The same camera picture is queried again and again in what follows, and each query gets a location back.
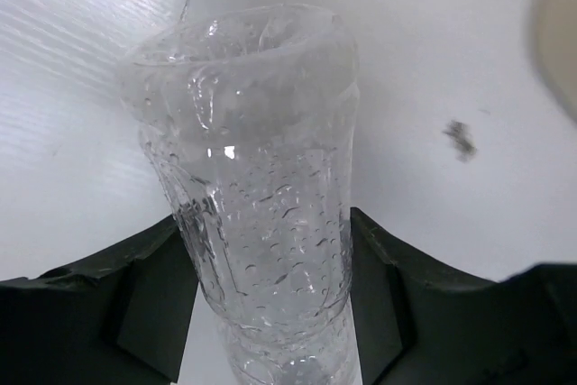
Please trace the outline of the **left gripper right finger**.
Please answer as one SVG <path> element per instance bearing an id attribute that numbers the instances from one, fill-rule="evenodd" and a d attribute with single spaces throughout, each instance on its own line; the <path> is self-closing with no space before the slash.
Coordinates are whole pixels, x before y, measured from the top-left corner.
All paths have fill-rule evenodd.
<path id="1" fill-rule="evenodd" d="M 364 383 L 575 383 L 574 265 L 494 282 L 419 251 L 358 208 L 351 227 Z"/>

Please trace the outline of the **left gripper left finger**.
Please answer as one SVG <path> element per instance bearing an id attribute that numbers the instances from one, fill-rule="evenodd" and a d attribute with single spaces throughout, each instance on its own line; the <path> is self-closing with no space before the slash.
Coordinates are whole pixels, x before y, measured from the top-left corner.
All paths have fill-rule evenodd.
<path id="1" fill-rule="evenodd" d="M 196 294 L 172 217 L 36 279 L 4 280 L 1 382 L 177 382 Z"/>

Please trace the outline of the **clear bottle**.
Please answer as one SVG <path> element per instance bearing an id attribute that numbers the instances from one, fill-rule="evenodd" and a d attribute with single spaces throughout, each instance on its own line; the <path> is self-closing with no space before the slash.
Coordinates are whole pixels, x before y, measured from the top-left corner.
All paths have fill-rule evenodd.
<path id="1" fill-rule="evenodd" d="M 179 23 L 119 69 L 241 384 L 350 384 L 353 36 L 272 5 Z"/>

